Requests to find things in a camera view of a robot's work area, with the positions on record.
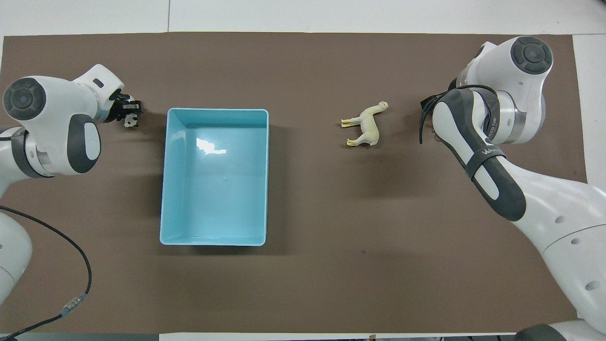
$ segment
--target white robotic arm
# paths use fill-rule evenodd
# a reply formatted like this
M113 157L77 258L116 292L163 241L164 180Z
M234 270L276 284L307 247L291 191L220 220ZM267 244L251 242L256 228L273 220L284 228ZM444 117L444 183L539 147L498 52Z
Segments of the white robotic arm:
M423 102L424 116L433 110L439 139L488 204L537 247L585 320L538 326L518 340L554 331L559 340L606 340L606 194L517 167L495 145L526 142L540 129L542 85L552 63L551 50L536 38L486 43L448 92ZM585 329L592 338L581 337Z
M3 105L21 126L0 127L0 197L19 180L88 172L101 152L96 124L129 115L125 126L134 126L142 112L141 102L122 94L123 88L100 64L73 81L29 76L11 84ZM31 254L23 227L0 213L0 305Z

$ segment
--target brown table surface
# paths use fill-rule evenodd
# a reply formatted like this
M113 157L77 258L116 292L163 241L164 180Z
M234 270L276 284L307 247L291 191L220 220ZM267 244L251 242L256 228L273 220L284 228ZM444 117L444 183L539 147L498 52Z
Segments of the brown table surface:
M76 240L90 297L42 331L72 333L454 333L517 331L575 318L539 253L484 202L425 128L484 41L510 36L161 33L6 37L0 89L27 75L74 79L101 63L144 102L140 128L100 126L89 173L14 184L0 201ZM585 181L571 36L554 53L548 117L510 161ZM374 147L345 146L339 120L387 101ZM165 115L171 107L270 113L267 242L159 242ZM11 124L7 115L0 125ZM0 309L5 332L56 314L85 286L66 242L18 219L34 253Z

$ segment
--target white surface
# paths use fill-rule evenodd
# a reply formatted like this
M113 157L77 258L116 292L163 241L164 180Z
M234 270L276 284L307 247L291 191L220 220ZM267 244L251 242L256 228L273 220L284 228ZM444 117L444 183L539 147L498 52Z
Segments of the white surface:
M170 31L606 33L600 0L171 0Z
M606 35L577 35L573 43L587 182L606 190Z
M606 55L606 5L601 0L0 0L0 56L4 35L167 30L574 34L587 178L590 184L606 189L606 153L603 153L606 100L601 90L606 84L603 59ZM355 334L356 337L368 335ZM244 341L343 339L350 336L179 333L160 335L160 339Z

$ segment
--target velcro strap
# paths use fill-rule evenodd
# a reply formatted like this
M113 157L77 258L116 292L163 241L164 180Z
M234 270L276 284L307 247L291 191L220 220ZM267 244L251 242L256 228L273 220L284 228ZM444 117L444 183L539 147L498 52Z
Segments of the velcro strap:
M503 153L503 150L501 150L501 148L492 144L490 146L484 146L479 150L476 150L476 152L473 154L471 159L469 159L469 162L465 166L465 173L467 174L467 177L469 179L472 179L473 176L476 175L478 168L480 168L484 161L497 156L504 157L505 154Z

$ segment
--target rectangular container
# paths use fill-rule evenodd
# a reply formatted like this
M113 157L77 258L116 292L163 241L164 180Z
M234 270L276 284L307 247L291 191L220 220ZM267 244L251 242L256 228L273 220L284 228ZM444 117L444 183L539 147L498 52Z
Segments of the rectangular container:
M160 242L263 245L268 144L264 109L170 109Z

